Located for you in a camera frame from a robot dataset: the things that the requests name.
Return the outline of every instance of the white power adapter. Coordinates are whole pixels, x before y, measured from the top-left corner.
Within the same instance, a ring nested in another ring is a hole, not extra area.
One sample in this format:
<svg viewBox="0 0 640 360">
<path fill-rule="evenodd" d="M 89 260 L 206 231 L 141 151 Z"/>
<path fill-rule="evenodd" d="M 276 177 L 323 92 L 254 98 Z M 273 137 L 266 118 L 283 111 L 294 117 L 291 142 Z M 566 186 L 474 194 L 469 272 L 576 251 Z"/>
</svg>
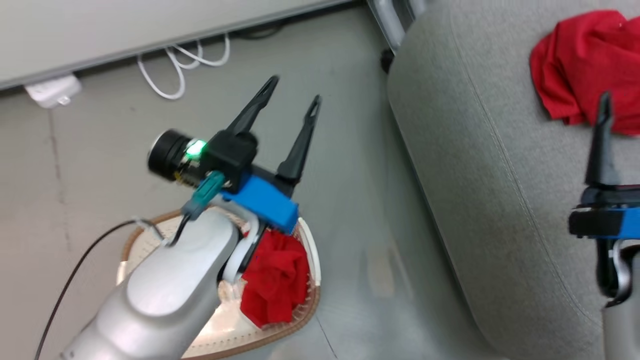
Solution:
<svg viewBox="0 0 640 360">
<path fill-rule="evenodd" d="M 29 96 L 45 109 L 55 108 L 57 105 L 67 105 L 71 97 L 82 90 L 80 80 L 75 75 L 62 76 L 42 83 L 25 85 Z"/>
</svg>

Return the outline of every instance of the laundry basket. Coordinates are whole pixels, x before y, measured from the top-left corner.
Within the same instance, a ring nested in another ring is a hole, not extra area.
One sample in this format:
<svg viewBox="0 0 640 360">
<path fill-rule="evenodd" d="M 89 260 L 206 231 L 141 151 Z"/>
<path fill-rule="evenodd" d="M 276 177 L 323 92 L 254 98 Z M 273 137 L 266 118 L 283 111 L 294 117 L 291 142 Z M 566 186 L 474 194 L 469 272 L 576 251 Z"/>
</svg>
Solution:
<svg viewBox="0 0 640 360">
<path fill-rule="evenodd" d="M 211 207 L 207 211 L 223 213 L 239 228 L 246 231 L 243 228 L 246 226 L 245 221 L 228 211 L 217 207 Z M 152 221 L 166 237 L 175 232 L 180 224 L 180 218 L 180 211 L 174 211 L 173 213 L 161 215 Z M 266 325 L 262 329 L 257 328 L 240 312 L 244 281 L 240 280 L 233 286 L 223 281 L 218 286 L 221 300 L 220 307 L 218 307 L 211 319 L 200 331 L 196 340 L 184 353 L 183 359 L 214 360 L 249 351 L 288 336 L 300 330 L 311 320 L 320 301 L 321 274 L 316 244 L 307 223 L 302 218 L 298 219 L 293 235 L 305 247 L 310 273 L 307 283 L 307 297 L 304 304 L 299 305 L 293 311 L 292 322 L 274 323 Z M 159 245 L 160 241 L 149 231 L 141 228 L 135 230 L 129 237 L 122 252 L 117 283 L 122 282 Z"/>
</svg>

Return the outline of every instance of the gray sofa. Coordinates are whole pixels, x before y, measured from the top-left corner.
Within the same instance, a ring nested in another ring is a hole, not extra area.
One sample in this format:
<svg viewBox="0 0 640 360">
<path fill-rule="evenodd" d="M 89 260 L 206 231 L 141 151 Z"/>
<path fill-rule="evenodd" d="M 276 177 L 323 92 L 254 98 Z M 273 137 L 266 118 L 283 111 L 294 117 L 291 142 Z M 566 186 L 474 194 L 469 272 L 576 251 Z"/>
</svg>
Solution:
<svg viewBox="0 0 640 360">
<path fill-rule="evenodd" d="M 460 286 L 512 360 L 602 360 L 595 246 L 567 232 L 591 129 L 550 121 L 529 53 L 559 20 L 637 0 L 434 0 L 409 30 L 388 95 Z M 626 183 L 640 140 L 616 137 Z"/>
</svg>

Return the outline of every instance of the gray floor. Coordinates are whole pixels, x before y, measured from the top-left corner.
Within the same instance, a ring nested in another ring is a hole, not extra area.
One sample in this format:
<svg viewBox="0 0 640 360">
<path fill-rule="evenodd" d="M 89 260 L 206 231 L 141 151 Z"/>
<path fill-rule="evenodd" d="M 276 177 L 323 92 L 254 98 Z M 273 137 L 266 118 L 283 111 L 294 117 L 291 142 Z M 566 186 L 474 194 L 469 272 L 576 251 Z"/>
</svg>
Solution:
<svg viewBox="0 0 640 360">
<path fill-rule="evenodd" d="M 147 173 L 150 143 L 176 127 L 208 138 L 272 74 L 281 82 L 254 130 L 257 163 L 275 168 L 317 93 L 324 104 L 294 199 L 317 242 L 323 297 L 300 332 L 237 359 L 498 359 L 468 313 L 414 181 L 385 95 L 385 43 L 366 8 L 232 42 L 220 69 L 189 71 L 168 102 L 135 65 L 82 79 L 70 106 L 45 111 L 24 94 L 0 99 L 0 261 L 6 359 L 29 359 L 66 276 L 105 229 L 178 208 L 189 195 Z M 207 54 L 219 45 L 206 49 Z M 148 64 L 160 86 L 175 74 Z M 88 321 L 112 287 L 129 231 L 101 245 L 72 285 L 42 359 Z"/>
</svg>

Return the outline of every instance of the red towel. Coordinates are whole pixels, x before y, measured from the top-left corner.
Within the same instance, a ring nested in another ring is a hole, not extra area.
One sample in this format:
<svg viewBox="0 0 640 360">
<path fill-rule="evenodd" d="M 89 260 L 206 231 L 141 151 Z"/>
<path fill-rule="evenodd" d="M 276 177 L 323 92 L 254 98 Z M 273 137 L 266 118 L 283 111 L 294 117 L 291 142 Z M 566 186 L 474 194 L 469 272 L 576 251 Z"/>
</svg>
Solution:
<svg viewBox="0 0 640 360">
<path fill-rule="evenodd" d="M 266 231 L 243 274 L 247 281 L 240 310 L 257 327 L 291 322 L 307 297 L 309 263 L 304 246 L 293 236 Z"/>
<path fill-rule="evenodd" d="M 640 135 L 640 17 L 602 10 L 561 21 L 531 53 L 533 83 L 553 119 L 595 123 L 609 91 L 613 131 Z"/>
</svg>

